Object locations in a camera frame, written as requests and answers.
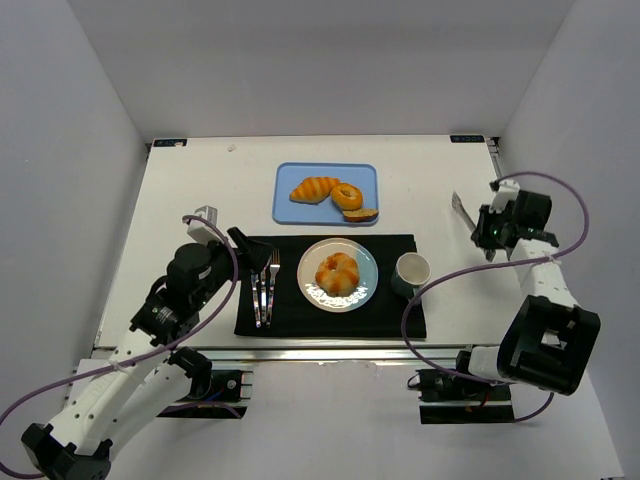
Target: bread slice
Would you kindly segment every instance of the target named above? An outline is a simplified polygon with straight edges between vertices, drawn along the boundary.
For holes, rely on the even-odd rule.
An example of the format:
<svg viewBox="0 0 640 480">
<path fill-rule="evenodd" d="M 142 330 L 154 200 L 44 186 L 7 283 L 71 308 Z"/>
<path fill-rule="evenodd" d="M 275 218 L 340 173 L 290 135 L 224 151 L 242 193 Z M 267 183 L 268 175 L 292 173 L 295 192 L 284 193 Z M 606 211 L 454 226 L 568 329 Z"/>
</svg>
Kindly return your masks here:
<svg viewBox="0 0 640 480">
<path fill-rule="evenodd" d="M 378 218 L 378 211 L 375 208 L 360 208 L 344 210 L 342 215 L 347 222 L 371 222 Z"/>
</svg>

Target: white plate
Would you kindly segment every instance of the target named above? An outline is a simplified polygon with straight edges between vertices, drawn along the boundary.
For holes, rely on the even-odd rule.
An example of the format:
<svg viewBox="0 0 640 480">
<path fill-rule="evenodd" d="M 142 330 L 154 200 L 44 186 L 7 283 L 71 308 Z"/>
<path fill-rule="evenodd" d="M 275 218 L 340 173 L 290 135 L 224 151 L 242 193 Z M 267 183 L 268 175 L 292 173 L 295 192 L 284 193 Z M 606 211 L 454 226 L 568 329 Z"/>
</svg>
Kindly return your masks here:
<svg viewBox="0 0 640 480">
<path fill-rule="evenodd" d="M 318 267 L 329 255 L 346 253 L 356 260 L 360 272 L 360 283 L 348 297 L 332 297 L 315 281 Z M 298 286 L 302 294 L 313 305 L 327 312 L 350 312 L 364 305 L 376 291 L 378 265 L 369 250 L 346 238 L 328 238 L 312 245 L 298 264 Z"/>
</svg>

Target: blue tray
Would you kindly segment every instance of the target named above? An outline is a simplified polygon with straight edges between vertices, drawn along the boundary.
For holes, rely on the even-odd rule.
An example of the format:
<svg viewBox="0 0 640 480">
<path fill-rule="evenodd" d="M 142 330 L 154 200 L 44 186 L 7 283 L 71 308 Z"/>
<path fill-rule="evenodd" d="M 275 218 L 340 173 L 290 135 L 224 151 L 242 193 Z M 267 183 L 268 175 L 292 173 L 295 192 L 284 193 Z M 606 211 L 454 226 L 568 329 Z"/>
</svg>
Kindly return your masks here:
<svg viewBox="0 0 640 480">
<path fill-rule="evenodd" d="M 283 163 L 276 172 L 273 195 L 273 219 L 283 224 L 341 225 L 370 227 L 371 222 L 347 222 L 340 209 L 331 201 L 310 205 L 289 200 L 289 194 L 307 177 L 335 177 L 360 189 L 364 197 L 363 208 L 378 209 L 378 174 L 366 163 Z"/>
</svg>

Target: plate rim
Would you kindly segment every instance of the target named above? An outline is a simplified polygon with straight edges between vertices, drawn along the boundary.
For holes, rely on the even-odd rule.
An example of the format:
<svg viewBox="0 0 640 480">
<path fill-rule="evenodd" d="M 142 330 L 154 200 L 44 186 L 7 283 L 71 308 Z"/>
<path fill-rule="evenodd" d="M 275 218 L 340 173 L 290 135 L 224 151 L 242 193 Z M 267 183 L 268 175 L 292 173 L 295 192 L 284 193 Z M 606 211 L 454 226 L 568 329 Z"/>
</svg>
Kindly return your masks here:
<svg viewBox="0 0 640 480">
<path fill-rule="evenodd" d="M 364 250 L 369 258 L 371 258 L 371 260 L 373 261 L 373 265 L 375 266 L 375 271 L 376 271 L 376 282 L 375 285 L 373 287 L 373 290 L 371 292 L 371 294 L 367 295 L 367 297 L 365 298 L 365 300 L 356 305 L 355 308 L 352 308 L 351 310 L 346 310 L 346 309 L 331 309 L 328 307 L 324 307 L 323 305 L 317 303 L 317 302 L 313 302 L 309 299 L 309 297 L 307 295 L 305 295 L 305 291 L 302 289 L 302 285 L 300 284 L 300 267 L 302 265 L 302 260 L 304 259 L 304 257 L 314 248 L 317 247 L 318 244 L 321 243 L 325 243 L 325 242 L 330 242 L 332 240 L 343 240 L 346 242 L 350 242 L 351 244 L 353 244 L 352 246 L 356 246 L 354 248 L 360 248 L 362 250 Z M 357 310 L 358 308 L 360 308 L 361 306 L 363 306 L 365 303 L 367 303 L 369 301 L 369 299 L 373 296 L 373 294 L 376 292 L 377 288 L 378 288 L 378 282 L 380 281 L 380 270 L 378 268 L 378 262 L 376 261 L 375 257 L 373 256 L 373 254 L 369 251 L 369 249 L 367 249 L 366 247 L 364 247 L 362 244 L 356 242 L 355 240 L 351 240 L 349 238 L 344 238 L 344 237 L 329 237 L 329 238 L 325 238 L 323 240 L 319 240 L 316 243 L 314 243 L 313 245 L 311 245 L 309 248 L 307 248 L 304 253 L 302 254 L 302 256 L 300 257 L 300 260 L 298 260 L 298 268 L 296 269 L 296 281 L 298 283 L 298 288 L 300 289 L 300 292 L 302 293 L 302 296 L 305 298 L 305 300 L 307 300 L 311 305 L 313 305 L 314 307 L 323 310 L 325 312 L 329 312 L 329 313 L 347 313 L 347 312 L 352 312 L 353 310 Z"/>
</svg>

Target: pastry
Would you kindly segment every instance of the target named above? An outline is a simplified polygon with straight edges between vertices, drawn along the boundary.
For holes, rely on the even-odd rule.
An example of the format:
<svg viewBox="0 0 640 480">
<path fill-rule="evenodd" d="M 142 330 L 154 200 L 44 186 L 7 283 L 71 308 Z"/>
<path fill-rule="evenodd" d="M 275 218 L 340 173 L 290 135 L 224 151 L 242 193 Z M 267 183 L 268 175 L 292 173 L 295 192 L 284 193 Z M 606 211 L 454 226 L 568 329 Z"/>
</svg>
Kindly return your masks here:
<svg viewBox="0 0 640 480">
<path fill-rule="evenodd" d="M 289 200 L 300 203 L 320 203 L 331 193 L 340 179 L 331 177 L 305 178 L 289 195 Z"/>
<path fill-rule="evenodd" d="M 346 253 L 328 256 L 316 272 L 316 283 L 332 296 L 351 295 L 359 282 L 358 264 Z"/>
<path fill-rule="evenodd" d="M 375 208 L 360 208 L 358 210 L 344 210 L 342 212 L 347 222 L 371 222 L 378 218 Z"/>
<path fill-rule="evenodd" d="M 341 210 L 357 210 L 362 207 L 362 192 L 353 185 L 340 183 L 331 190 L 331 200 Z"/>
</svg>

